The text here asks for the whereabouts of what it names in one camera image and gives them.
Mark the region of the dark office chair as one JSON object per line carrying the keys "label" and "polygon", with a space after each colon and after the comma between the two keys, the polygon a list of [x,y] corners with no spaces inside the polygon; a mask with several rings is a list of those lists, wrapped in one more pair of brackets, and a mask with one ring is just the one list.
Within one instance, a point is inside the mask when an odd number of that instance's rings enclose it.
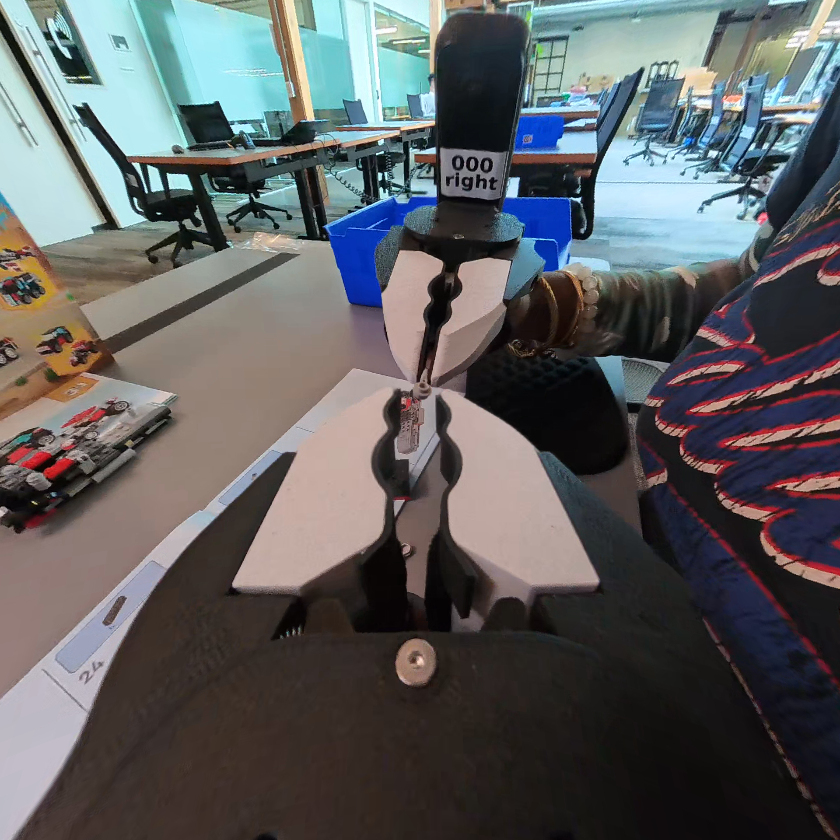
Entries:
{"label": "dark office chair", "polygon": [[627,411],[637,414],[669,363],[624,356],[622,367]]}

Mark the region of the wooden support column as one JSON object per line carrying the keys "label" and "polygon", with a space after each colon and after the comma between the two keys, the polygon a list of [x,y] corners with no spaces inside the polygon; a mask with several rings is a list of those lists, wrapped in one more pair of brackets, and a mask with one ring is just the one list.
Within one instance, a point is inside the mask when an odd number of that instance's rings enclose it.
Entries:
{"label": "wooden support column", "polygon": [[294,121],[315,120],[298,14],[293,1],[268,1],[272,39],[280,58]]}

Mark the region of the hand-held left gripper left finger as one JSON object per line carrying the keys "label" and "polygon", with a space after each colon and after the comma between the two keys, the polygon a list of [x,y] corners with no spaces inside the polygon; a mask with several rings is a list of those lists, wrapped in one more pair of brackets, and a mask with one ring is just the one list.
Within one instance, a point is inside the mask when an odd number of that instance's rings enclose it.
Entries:
{"label": "hand-held left gripper left finger", "polygon": [[383,388],[307,437],[232,583],[239,594],[335,599],[364,631],[410,627],[396,536],[395,440],[402,395]]}

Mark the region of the step-page instruction booklet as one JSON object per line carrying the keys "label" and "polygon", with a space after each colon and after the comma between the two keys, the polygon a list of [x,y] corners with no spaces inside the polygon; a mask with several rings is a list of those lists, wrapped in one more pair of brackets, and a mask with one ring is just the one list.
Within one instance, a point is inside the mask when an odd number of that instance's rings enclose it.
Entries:
{"label": "step-page instruction booklet", "polygon": [[278,458],[373,393],[405,387],[352,369],[247,469],[159,542],[1,700],[1,838],[14,838],[67,761],[134,618],[177,556]]}

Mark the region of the black mesh cushion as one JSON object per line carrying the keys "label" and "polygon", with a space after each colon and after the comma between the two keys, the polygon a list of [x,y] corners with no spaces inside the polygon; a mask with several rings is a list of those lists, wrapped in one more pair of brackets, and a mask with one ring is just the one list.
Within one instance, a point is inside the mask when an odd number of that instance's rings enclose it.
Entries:
{"label": "black mesh cushion", "polygon": [[623,411],[594,360],[498,350],[469,369],[465,396],[577,476],[611,470],[627,454]]}

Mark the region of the row of black office chairs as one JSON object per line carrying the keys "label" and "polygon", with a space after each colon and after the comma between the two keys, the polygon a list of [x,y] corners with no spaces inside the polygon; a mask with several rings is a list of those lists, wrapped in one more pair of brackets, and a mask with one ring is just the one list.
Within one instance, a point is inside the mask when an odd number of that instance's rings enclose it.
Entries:
{"label": "row of black office chairs", "polygon": [[[676,120],[682,84],[678,79],[652,82],[636,122],[637,137],[643,138],[645,145],[641,151],[628,155],[625,165],[638,156],[655,163],[659,152],[652,150],[650,144],[663,138]],[[743,220],[751,208],[754,209],[753,217],[757,217],[766,200],[772,175],[790,159],[792,151],[779,146],[790,125],[764,114],[764,90],[763,77],[750,77],[742,93],[740,110],[731,112],[730,118],[726,116],[722,90],[712,92],[708,119],[696,137],[695,148],[702,155],[694,163],[695,175],[725,172],[728,181],[735,186],[704,200],[698,206],[698,214],[703,214],[715,202],[736,197],[742,206],[739,220]]]}

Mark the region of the brown office table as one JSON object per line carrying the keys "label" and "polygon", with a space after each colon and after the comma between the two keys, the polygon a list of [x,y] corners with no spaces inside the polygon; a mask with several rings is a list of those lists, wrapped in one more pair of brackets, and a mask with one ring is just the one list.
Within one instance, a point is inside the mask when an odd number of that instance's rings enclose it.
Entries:
{"label": "brown office table", "polygon": [[510,178],[518,179],[519,197],[565,197],[591,204],[595,196],[598,153],[546,150],[490,152],[482,150],[424,150],[415,162],[430,164],[444,196],[494,201]]}
{"label": "brown office table", "polygon": [[414,188],[413,180],[416,180],[416,172],[430,170],[431,164],[422,164],[416,161],[416,155],[430,147],[429,139],[434,132],[435,118],[430,119],[399,119],[379,120],[364,122],[357,125],[340,125],[335,131],[342,135],[342,140],[359,140],[362,135],[380,135],[380,144],[394,150],[403,156],[402,181],[397,187],[396,194],[399,196],[424,196],[423,189]]}
{"label": "brown office table", "polygon": [[292,174],[297,185],[301,214],[306,229],[305,238],[323,241],[327,236],[327,217],[318,180],[318,168],[329,163],[329,152],[349,153],[358,157],[383,152],[383,143],[400,137],[399,130],[341,130],[319,135],[310,143],[293,145],[264,145],[252,149],[227,147],[220,150],[166,150],[152,154],[131,155],[129,162],[147,165],[167,175],[187,176],[197,200],[210,244],[218,252],[231,246],[219,222],[216,209],[203,181],[210,175],[228,175],[242,170],[258,181],[271,177],[272,172]]}

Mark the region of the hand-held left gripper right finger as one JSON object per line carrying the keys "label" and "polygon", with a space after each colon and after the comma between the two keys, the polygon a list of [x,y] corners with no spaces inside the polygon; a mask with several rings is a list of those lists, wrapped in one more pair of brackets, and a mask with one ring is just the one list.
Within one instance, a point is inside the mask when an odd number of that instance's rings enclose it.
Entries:
{"label": "hand-held left gripper right finger", "polygon": [[539,451],[464,396],[436,397],[445,489],[427,561],[434,631],[480,629],[498,602],[591,594],[600,578]]}

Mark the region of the toy brick set box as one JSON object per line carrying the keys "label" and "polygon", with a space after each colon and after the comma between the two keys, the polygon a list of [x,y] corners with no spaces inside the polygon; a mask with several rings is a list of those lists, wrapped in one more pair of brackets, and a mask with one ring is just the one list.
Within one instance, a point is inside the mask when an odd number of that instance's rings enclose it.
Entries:
{"label": "toy brick set box", "polygon": [[112,362],[80,303],[1,197],[1,418]]}

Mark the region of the small blue plastic bin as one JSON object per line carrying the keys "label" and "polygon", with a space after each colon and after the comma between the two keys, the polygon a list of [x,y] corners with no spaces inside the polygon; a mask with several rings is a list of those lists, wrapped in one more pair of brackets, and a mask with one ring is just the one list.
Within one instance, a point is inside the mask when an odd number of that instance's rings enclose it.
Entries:
{"label": "small blue plastic bin", "polygon": [[564,116],[556,113],[524,114],[518,121],[514,150],[554,150],[563,135]]}

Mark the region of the car-cover instruction booklet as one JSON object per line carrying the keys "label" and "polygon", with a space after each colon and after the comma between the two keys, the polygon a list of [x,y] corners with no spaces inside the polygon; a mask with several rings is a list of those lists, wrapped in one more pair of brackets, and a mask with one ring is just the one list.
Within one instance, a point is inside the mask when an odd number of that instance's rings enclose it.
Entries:
{"label": "car-cover instruction booklet", "polygon": [[79,374],[1,422],[1,523],[41,524],[137,455],[172,419],[178,395]]}

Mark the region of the large blue plastic bin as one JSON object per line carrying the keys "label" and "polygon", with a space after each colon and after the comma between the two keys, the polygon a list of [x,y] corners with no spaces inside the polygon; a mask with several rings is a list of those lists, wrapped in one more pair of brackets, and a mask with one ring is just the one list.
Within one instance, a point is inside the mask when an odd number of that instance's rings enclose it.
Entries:
{"label": "large blue plastic bin", "polygon": [[[349,303],[373,308],[382,305],[375,273],[376,246],[392,227],[402,226],[410,212],[435,204],[434,196],[413,196],[404,202],[392,196],[327,224]],[[533,240],[545,270],[560,270],[568,264],[573,239],[569,198],[508,197],[502,209],[522,223],[523,237]]]}

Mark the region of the logo wall window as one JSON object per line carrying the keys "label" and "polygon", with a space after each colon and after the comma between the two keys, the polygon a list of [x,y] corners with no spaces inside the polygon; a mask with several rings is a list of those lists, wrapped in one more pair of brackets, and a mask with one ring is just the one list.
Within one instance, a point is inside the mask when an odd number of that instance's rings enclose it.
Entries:
{"label": "logo wall window", "polygon": [[102,80],[98,70],[67,4],[44,1],[40,2],[39,9],[38,26],[65,81],[80,86],[100,86]]}

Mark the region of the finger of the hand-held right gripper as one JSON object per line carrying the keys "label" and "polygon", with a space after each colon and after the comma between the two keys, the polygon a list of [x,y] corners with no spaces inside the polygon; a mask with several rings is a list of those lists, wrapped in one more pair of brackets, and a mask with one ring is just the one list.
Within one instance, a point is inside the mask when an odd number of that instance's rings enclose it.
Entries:
{"label": "finger of the hand-held right gripper", "polygon": [[476,259],[458,267],[460,291],[449,299],[437,331],[432,386],[465,373],[498,336],[507,314],[503,298],[510,269],[507,259]]}
{"label": "finger of the hand-held right gripper", "polygon": [[453,315],[454,282],[445,263],[423,251],[400,251],[382,293],[385,334],[409,382],[450,377],[446,329]]}

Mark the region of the black laptop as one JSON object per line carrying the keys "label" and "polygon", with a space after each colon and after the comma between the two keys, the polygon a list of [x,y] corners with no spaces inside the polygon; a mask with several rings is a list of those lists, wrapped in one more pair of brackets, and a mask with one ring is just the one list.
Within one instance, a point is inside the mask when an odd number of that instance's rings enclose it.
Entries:
{"label": "black laptop", "polygon": [[302,120],[296,122],[280,137],[254,138],[252,143],[256,148],[271,148],[313,143],[320,135],[333,129],[333,124],[327,119]]}

